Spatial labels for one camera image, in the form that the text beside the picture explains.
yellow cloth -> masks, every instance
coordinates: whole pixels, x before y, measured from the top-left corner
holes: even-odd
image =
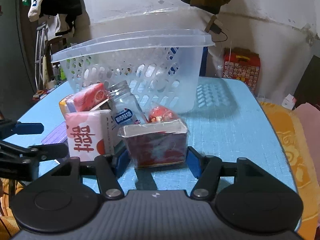
[[[294,112],[282,106],[265,102],[261,105],[284,148],[303,201],[302,224],[298,234],[305,240],[314,240],[320,188],[302,125]]]
[[[3,184],[3,191],[8,193],[9,192],[9,180],[8,179],[1,179]],[[23,187],[20,183],[18,183],[16,187],[16,194],[22,190]],[[11,236],[15,235],[17,232],[19,232],[19,227],[17,225],[17,222],[15,221],[11,209],[9,208],[9,196],[4,195],[0,198],[1,200],[1,208],[4,213],[4,217],[0,217],[2,222],[5,224],[7,229],[9,230]],[[0,239],[1,240],[8,240],[10,239],[10,236],[7,232],[7,230],[4,228],[4,225],[0,222]]]

white plastic basket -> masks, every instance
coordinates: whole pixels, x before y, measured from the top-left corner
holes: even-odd
[[[193,108],[203,47],[200,30],[151,30],[93,39],[52,55],[75,92],[126,80],[142,108],[152,101],[181,113]]]

hanging clothes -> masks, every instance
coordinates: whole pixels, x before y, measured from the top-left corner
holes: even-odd
[[[31,3],[28,14],[30,21],[36,21],[43,15],[66,15],[65,17],[59,16],[59,18],[65,20],[68,28],[57,32],[56,36],[72,32],[76,17],[82,14],[80,0],[31,0]]]

blue label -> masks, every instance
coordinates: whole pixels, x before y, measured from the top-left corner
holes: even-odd
[[[132,117],[132,111],[128,108],[125,108],[123,113],[118,114],[115,117],[115,120],[117,124],[120,124],[122,122],[129,120],[131,117]]]

blue table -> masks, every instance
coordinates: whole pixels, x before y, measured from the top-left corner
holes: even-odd
[[[6,141],[28,147],[41,140],[63,122],[58,102],[72,94],[66,82],[25,113],[19,121],[41,122],[41,135],[13,135]],[[225,162],[246,157],[297,192],[284,151],[268,119],[247,86],[238,80],[199,78],[197,99],[192,111],[182,114],[188,124],[188,145],[203,155],[215,155]],[[42,162],[39,175],[57,163]],[[185,164],[135,171],[130,164],[119,183],[126,193],[129,189],[185,189],[190,194],[196,179]],[[232,183],[222,178],[219,189]],[[99,192],[96,180],[84,183]]]

